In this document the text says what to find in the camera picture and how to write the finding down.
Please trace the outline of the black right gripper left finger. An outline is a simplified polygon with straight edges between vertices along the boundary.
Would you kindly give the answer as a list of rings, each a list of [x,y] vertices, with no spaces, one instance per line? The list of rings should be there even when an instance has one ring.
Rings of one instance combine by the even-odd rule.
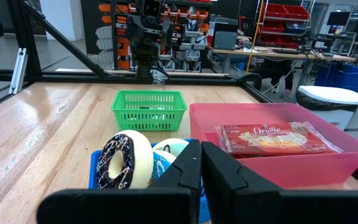
[[[191,140],[161,177],[151,202],[151,224],[198,224],[200,216],[201,143]]]

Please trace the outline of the silver aluminium bracket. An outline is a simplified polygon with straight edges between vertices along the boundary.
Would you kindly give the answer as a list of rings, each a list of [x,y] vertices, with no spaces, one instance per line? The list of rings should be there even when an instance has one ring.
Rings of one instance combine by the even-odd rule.
[[[26,48],[19,48],[15,67],[12,73],[9,94],[18,94],[22,90],[25,72],[27,69],[28,54]]]

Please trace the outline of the green plastic basket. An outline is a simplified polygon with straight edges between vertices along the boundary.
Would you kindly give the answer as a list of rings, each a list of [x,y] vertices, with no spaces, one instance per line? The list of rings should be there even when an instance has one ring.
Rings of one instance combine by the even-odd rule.
[[[119,90],[111,110],[121,130],[177,131],[187,107],[179,91]]]

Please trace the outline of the red plastic tray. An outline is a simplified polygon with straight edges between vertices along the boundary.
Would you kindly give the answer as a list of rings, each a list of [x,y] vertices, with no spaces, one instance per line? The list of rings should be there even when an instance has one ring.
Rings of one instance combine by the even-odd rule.
[[[283,188],[345,182],[358,168],[358,139],[309,110],[291,103],[193,103],[191,137],[219,143],[216,127],[226,124],[310,122],[341,153],[240,159],[248,168]]]

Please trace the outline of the person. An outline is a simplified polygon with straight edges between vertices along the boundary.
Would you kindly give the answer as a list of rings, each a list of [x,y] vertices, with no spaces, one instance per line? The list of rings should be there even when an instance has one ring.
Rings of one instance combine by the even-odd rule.
[[[280,89],[280,79],[284,77],[285,93],[290,94],[293,88],[294,66],[292,60],[273,61],[265,59],[263,63],[256,66],[255,72],[262,79],[270,78],[272,93],[278,93]]]

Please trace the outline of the orange black parts rack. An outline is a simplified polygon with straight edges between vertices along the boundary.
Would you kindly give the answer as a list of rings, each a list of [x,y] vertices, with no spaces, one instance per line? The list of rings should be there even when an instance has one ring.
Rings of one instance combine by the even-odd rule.
[[[160,48],[157,62],[166,72],[200,72],[208,44],[210,0],[160,0],[161,21],[174,24],[171,45]],[[84,16],[86,50],[115,70],[137,71],[127,34],[127,17],[142,15],[143,0],[95,0],[96,13]]]

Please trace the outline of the grey box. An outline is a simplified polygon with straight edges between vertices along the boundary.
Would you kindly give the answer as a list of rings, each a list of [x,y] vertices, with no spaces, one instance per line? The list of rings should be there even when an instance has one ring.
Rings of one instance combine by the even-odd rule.
[[[216,31],[214,33],[213,48],[218,50],[234,50],[236,48],[237,33]]]

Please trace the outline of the red storage bin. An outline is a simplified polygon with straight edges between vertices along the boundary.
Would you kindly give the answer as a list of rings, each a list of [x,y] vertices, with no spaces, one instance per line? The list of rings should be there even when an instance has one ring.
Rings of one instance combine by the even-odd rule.
[[[267,17],[288,17],[289,13],[281,4],[264,4],[265,16]]]
[[[291,6],[291,5],[284,5],[284,8],[288,12],[288,18],[290,19],[302,19],[308,20],[309,13],[303,6]]]

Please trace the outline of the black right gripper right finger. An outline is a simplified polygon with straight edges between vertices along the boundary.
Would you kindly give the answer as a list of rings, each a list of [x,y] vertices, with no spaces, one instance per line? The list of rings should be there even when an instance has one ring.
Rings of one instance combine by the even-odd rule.
[[[277,224],[280,187],[211,142],[202,142],[202,178],[212,224]]]

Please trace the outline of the red popcorn packet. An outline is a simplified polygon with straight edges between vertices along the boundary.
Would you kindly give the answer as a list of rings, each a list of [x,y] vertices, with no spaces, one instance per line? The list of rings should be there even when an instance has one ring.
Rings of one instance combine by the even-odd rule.
[[[309,122],[215,127],[220,148],[235,158],[342,153]]]

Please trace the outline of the blue plastic tub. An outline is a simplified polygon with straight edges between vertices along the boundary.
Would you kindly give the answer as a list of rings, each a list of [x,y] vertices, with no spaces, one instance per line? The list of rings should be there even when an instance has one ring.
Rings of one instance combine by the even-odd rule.
[[[358,93],[358,66],[334,63],[330,67],[320,68],[314,85],[343,88]]]

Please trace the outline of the white trash can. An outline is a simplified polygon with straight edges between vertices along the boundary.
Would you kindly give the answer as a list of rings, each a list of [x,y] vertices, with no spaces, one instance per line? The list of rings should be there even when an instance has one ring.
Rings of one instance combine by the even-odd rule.
[[[296,102],[343,131],[358,109],[358,93],[337,87],[299,86]]]

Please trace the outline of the wooden workbench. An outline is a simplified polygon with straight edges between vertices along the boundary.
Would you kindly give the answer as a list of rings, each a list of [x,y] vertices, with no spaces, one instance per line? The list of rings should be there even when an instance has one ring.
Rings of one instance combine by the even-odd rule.
[[[221,50],[221,49],[214,49],[210,46],[207,46],[211,53],[216,54],[223,54],[224,60],[222,65],[222,73],[228,73],[229,65],[231,62],[231,56],[233,55],[245,55],[249,58],[252,57],[265,57],[265,58],[284,58],[289,60],[336,60],[340,62],[355,62],[356,59],[352,57],[346,57],[342,55],[333,56],[324,56],[322,53],[319,52],[311,52],[310,54],[281,54],[277,53],[278,50],[284,51],[293,51],[296,52],[295,49],[283,49],[277,47],[261,47],[256,46],[252,49],[239,49],[239,50]]]

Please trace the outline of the black monitor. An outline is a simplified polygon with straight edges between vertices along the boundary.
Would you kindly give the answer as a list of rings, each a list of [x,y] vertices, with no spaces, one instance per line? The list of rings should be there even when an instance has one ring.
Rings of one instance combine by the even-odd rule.
[[[349,20],[350,14],[349,11],[331,12],[326,24],[328,26],[345,26]]]

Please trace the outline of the blue plastic basket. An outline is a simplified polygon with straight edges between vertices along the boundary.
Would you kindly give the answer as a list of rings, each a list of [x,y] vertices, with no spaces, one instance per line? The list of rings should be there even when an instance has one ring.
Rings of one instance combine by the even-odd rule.
[[[89,172],[89,188],[90,189],[97,189],[97,166],[99,158],[101,157],[102,150],[95,151],[91,155],[91,165],[90,165],[90,172]],[[209,214],[209,208],[206,198],[206,193],[204,190],[203,181],[201,181],[201,188],[200,188],[200,223],[209,222],[211,220],[210,214]]]

